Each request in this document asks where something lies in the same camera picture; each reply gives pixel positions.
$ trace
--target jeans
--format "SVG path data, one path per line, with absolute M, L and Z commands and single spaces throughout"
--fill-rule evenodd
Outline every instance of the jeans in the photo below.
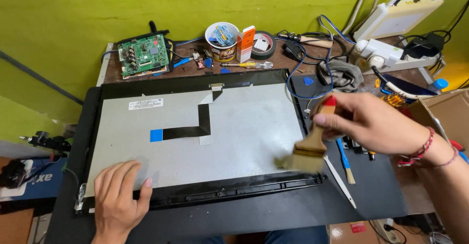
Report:
M 226 244 L 222 237 L 170 242 L 170 244 Z M 328 244 L 325 226 L 270 231 L 264 244 Z

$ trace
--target white router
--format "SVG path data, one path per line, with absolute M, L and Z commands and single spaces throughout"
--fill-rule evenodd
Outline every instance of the white router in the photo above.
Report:
M 443 4 L 443 0 L 397 0 L 378 5 L 372 15 L 353 35 L 355 41 L 402 35 L 409 32 L 430 13 Z

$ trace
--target tv main board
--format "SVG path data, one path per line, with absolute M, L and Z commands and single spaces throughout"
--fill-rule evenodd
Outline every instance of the tv main board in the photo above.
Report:
M 117 45 L 122 75 L 130 75 L 169 64 L 164 37 L 161 34 L 133 38 Z

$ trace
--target red brush tip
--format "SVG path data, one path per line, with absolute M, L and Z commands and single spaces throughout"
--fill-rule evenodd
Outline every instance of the red brush tip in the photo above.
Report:
M 324 106 L 335 106 L 335 97 L 334 96 L 329 96 L 326 100 L 323 102 Z

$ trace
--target black electrical tape roll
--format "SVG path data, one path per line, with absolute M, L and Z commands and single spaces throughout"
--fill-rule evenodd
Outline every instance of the black electrical tape roll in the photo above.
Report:
M 254 60 L 267 60 L 273 56 L 273 53 L 275 52 L 275 47 L 277 46 L 277 40 L 272 36 L 272 34 L 266 32 L 266 31 L 256 31 L 256 34 L 254 36 L 254 40 L 257 39 L 262 39 L 266 41 L 269 45 L 270 48 L 267 49 L 265 52 L 259 51 L 259 49 L 255 49 L 254 45 L 252 47 L 251 51 L 251 58 Z

